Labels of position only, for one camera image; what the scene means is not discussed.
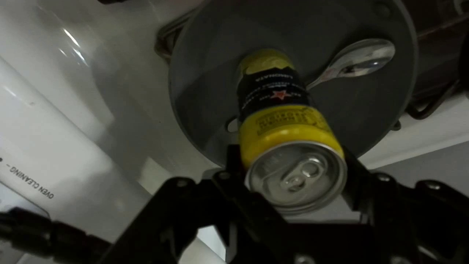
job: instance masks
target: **silver metal rim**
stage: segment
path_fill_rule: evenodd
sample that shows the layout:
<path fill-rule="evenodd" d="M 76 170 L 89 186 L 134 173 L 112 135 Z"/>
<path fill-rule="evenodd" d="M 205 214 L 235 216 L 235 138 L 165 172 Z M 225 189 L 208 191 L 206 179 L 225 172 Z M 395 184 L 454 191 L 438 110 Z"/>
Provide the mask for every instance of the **silver metal rim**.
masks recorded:
<path fill-rule="evenodd" d="M 297 207 L 281 207 L 281 206 L 272 204 L 276 208 L 276 211 L 284 216 L 301 214 L 301 213 L 309 213 L 309 211 L 322 208 L 323 206 L 326 206 L 329 201 L 332 201 L 334 198 L 337 198 L 341 194 L 341 191 L 347 182 L 347 164 L 345 164 L 344 159 L 341 159 L 332 148 L 329 148 L 328 145 L 319 144 L 319 142 L 291 141 L 291 142 L 275 145 L 275 147 L 266 150 L 265 153 L 262 153 L 257 159 L 254 159 L 254 162 L 252 163 L 250 169 L 246 173 L 246 181 L 244 181 L 246 186 L 250 191 L 253 191 L 253 188 L 250 185 L 250 179 L 252 179 L 252 173 L 253 173 L 257 162 L 265 159 L 266 156 L 269 156 L 272 151 L 276 151 L 278 148 L 291 147 L 291 144 L 313 145 L 313 147 L 319 147 L 319 148 L 323 148 L 325 151 L 328 151 L 331 156 L 334 156 L 334 160 L 338 164 L 338 176 L 337 176 L 337 181 L 329 188 L 329 191 L 323 197 L 313 201 L 312 204 L 297 206 Z"/>

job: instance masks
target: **metal disc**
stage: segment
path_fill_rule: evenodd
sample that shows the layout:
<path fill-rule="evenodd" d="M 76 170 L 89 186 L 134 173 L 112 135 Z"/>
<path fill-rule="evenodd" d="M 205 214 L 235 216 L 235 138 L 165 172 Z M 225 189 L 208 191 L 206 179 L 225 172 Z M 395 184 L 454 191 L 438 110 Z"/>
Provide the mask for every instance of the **metal disc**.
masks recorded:
<path fill-rule="evenodd" d="M 313 88 L 338 141 L 360 156 L 395 123 L 413 88 L 416 40 L 398 0 L 212 0 L 180 35 L 169 66 L 169 97 L 187 138 L 224 164 L 237 135 L 225 125 L 237 115 L 237 63 L 249 52 L 284 52 L 300 76 L 318 75 L 344 46 L 386 38 L 392 62 L 369 76 Z"/>

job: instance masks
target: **can top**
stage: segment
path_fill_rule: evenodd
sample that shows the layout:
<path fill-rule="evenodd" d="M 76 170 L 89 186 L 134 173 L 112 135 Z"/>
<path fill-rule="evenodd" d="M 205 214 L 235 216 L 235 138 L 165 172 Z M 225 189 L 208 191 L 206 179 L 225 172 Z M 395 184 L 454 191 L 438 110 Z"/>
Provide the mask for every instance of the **can top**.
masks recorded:
<path fill-rule="evenodd" d="M 288 142 L 263 153 L 247 172 L 247 185 L 281 214 L 323 207 L 345 184 L 345 163 L 316 142 Z"/>

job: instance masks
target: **metal spoon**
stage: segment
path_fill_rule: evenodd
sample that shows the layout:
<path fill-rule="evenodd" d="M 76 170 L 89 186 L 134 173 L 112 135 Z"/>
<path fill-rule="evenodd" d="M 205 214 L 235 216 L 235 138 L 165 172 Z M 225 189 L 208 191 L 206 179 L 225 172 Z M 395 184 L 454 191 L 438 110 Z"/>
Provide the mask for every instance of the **metal spoon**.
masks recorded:
<path fill-rule="evenodd" d="M 306 85 L 306 91 L 335 78 L 359 78 L 370 75 L 392 60 L 395 47 L 382 38 L 366 38 L 339 50 L 325 71 Z"/>

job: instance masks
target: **yellow can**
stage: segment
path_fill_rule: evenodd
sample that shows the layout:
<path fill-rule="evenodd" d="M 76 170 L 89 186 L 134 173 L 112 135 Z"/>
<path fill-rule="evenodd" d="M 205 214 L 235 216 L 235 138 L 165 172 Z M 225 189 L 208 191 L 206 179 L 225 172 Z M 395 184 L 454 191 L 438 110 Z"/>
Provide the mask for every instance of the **yellow can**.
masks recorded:
<path fill-rule="evenodd" d="M 284 214 L 319 208 L 345 182 L 344 153 L 291 62 L 259 50 L 240 63 L 240 153 L 247 185 Z"/>

